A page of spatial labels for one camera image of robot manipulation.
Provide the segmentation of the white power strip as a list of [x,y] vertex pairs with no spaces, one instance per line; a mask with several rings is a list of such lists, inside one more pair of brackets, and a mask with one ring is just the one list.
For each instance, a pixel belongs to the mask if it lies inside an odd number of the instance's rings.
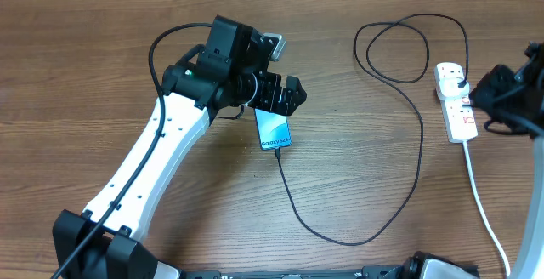
[[[438,63],[434,67],[437,83],[441,78],[456,78],[459,83],[464,80],[462,67],[452,62]],[[448,140],[451,143],[462,143],[478,136],[477,125],[468,96],[443,101],[440,100]]]

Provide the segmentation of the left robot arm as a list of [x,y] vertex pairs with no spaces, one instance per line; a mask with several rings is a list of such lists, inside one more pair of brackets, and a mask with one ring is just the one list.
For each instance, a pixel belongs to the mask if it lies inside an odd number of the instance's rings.
[[181,278],[144,241],[165,190],[197,140],[226,107],[253,109],[259,143],[278,151],[292,142],[288,117],[306,100],[296,77],[270,72],[286,41],[279,34],[217,16],[209,36],[153,76],[150,120],[122,165],[83,211],[63,211],[53,227],[62,278]]

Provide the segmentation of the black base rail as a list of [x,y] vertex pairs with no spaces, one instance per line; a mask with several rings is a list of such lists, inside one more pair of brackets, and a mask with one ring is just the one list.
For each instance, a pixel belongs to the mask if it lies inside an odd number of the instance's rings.
[[359,270],[284,270],[226,272],[181,271],[181,279],[382,279],[401,278],[402,265],[365,266]]

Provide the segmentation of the white charger plug adapter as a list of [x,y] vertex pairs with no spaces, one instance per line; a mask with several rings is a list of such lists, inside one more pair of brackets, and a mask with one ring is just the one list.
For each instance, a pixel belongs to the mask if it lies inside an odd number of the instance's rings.
[[465,83],[463,87],[460,87],[456,78],[441,78],[437,83],[437,95],[443,101],[468,96],[469,92],[469,83]]

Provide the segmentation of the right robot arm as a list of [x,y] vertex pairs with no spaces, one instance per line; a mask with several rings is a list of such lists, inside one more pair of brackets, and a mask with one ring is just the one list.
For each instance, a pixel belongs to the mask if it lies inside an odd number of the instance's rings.
[[[543,45],[531,42],[524,50],[526,62],[516,71],[498,64],[486,73],[471,91],[453,88],[459,83],[446,64],[435,68],[437,94],[442,105],[448,140],[462,146],[473,199],[496,246],[506,278],[543,276]],[[490,226],[481,202],[468,143],[477,136],[473,110],[488,116],[484,129],[500,136],[523,136],[530,140],[533,180],[524,230],[515,261],[510,262],[504,247]]]

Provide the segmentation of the Samsung Galaxy smartphone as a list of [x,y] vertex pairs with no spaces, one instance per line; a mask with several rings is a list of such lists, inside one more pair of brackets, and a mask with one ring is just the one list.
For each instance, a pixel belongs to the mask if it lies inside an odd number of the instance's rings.
[[258,137],[262,150],[288,147],[292,144],[287,117],[255,109]]

